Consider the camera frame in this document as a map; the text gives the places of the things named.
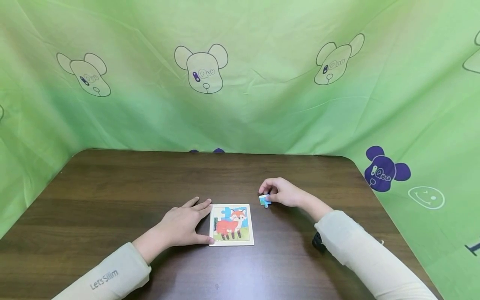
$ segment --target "sleeve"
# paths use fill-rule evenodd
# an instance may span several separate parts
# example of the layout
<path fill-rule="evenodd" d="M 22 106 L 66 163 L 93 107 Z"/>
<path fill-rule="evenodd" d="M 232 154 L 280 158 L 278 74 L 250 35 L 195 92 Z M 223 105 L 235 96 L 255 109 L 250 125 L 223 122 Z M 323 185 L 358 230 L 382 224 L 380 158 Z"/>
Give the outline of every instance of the sleeve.
<path fill-rule="evenodd" d="M 132 243 L 127 243 L 53 299 L 123 299 L 148 282 L 151 270 Z"/>
<path fill-rule="evenodd" d="M 328 213 L 315 228 L 329 252 L 355 272 L 375 299 L 437 299 L 407 266 L 344 212 Z"/>

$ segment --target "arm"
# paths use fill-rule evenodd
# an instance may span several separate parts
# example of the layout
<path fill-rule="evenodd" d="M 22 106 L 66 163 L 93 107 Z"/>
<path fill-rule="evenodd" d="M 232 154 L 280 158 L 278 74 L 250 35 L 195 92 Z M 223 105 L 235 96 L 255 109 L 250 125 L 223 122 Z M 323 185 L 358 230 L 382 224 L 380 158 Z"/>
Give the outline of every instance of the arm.
<path fill-rule="evenodd" d="M 120 300 L 148 282 L 150 263 L 172 246 L 214 243 L 195 227 L 212 210 L 210 199 L 195 205 L 198 197 L 174 207 L 162 221 L 132 243 L 126 243 L 83 275 L 54 300 Z"/>
<path fill-rule="evenodd" d="M 266 179 L 260 194 L 269 201 L 305 210 L 315 222 L 324 245 L 360 278 L 377 300 L 436 300 L 425 284 L 387 248 L 342 211 L 283 178 Z"/>

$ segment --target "orange fox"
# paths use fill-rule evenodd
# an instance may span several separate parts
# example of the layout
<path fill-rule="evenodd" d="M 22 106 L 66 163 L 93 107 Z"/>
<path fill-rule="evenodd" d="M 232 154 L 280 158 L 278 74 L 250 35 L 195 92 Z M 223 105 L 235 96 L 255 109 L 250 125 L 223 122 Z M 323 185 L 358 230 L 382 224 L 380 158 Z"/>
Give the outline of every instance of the orange fox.
<path fill-rule="evenodd" d="M 220 220 L 216 223 L 215 226 L 215 233 L 220 233 L 222 235 L 222 239 L 225 240 L 225 237 L 227 237 L 227 240 L 230 239 L 228 236 L 228 233 L 231 233 L 232 239 L 235 239 L 235 231 L 238 233 L 239 238 L 241 239 L 241 234 L 240 234 L 240 227 L 245 219 L 247 219 L 247 216 L 245 215 L 246 211 L 244 209 L 242 210 L 233 210 L 230 209 L 230 220 Z"/>

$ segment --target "green curtain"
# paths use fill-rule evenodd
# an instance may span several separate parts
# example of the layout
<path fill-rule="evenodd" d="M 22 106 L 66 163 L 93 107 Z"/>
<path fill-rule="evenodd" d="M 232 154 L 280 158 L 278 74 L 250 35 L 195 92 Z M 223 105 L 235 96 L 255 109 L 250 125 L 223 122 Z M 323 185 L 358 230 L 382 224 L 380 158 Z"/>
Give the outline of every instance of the green curtain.
<path fill-rule="evenodd" d="M 345 156 L 442 295 L 477 299 L 479 12 L 0 1 L 0 236 L 85 148 Z"/>

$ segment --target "brown table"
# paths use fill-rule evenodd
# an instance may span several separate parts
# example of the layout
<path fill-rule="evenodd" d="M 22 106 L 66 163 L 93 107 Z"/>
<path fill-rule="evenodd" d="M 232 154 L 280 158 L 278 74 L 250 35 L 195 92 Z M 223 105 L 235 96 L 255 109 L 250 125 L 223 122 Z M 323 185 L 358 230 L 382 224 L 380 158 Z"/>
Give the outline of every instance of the brown table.
<path fill-rule="evenodd" d="M 194 196 L 250 203 L 254 246 L 172 248 L 128 299 L 373 299 L 311 245 L 301 211 L 265 209 L 257 190 L 282 176 L 359 222 L 438 296 L 355 165 L 341 157 L 87 150 L 77 154 L 0 240 L 0 300 L 51 299 L 122 244 Z M 208 218 L 199 233 L 208 234 Z"/>

